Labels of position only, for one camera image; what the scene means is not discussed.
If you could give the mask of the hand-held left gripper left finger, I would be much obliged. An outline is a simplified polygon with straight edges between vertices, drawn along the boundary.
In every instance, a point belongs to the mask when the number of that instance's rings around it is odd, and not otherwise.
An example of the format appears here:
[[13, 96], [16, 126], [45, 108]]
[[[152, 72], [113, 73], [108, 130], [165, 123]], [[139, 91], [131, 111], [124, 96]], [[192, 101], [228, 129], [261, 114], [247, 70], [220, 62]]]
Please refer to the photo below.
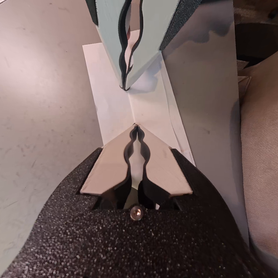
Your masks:
[[136, 139], [134, 124], [105, 144], [80, 194], [97, 196], [101, 209], [123, 209], [132, 186], [130, 157]]

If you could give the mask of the white paper sheet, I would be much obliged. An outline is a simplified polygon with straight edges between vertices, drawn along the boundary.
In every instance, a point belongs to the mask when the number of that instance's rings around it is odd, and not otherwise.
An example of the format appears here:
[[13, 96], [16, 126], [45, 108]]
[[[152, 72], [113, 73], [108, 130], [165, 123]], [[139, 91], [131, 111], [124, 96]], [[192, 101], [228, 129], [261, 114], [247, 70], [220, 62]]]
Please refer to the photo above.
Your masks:
[[102, 43], [84, 45], [83, 51], [103, 144], [142, 125], [195, 165], [162, 54], [124, 91]]

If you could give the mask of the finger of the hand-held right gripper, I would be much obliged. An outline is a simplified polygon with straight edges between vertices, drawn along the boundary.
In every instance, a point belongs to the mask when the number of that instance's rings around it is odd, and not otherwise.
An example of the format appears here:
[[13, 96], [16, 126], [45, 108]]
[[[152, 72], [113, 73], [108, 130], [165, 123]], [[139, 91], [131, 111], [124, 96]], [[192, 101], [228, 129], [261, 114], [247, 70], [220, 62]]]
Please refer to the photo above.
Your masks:
[[140, 2], [140, 34], [131, 49], [125, 78], [129, 89], [161, 53], [160, 46], [176, 12], [178, 0], [143, 0]]
[[130, 0], [96, 0], [97, 30], [123, 90], [127, 90], [125, 85], [127, 74], [125, 52], [128, 46], [126, 17], [130, 5]]

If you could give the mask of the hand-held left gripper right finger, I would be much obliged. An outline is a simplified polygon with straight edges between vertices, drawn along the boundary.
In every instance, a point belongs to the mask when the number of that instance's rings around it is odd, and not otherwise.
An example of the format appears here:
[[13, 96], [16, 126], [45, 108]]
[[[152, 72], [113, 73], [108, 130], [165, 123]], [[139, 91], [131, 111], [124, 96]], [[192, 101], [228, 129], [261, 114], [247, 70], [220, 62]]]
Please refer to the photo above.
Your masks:
[[176, 196], [191, 195], [190, 187], [173, 149], [142, 125], [137, 125], [140, 153], [144, 158], [138, 201], [147, 209], [162, 206]]

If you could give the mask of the grey desk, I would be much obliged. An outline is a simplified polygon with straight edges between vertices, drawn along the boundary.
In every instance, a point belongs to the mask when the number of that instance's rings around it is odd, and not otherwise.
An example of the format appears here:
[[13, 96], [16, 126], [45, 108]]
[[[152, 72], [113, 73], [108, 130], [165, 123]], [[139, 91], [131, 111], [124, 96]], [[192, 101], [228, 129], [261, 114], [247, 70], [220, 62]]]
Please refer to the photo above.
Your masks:
[[[103, 145], [83, 45], [99, 43], [85, 1], [0, 9], [1, 274], [59, 183]], [[163, 51], [198, 169], [247, 244], [233, 1], [203, 1]]]

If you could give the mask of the beige printed hoodie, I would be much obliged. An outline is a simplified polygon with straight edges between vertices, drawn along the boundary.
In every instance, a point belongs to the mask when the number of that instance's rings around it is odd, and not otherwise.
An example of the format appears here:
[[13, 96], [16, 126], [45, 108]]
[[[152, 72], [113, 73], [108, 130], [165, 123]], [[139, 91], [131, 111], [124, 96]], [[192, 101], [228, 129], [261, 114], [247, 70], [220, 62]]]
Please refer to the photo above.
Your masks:
[[245, 207], [255, 249], [277, 265], [278, 53], [241, 70], [241, 143]]

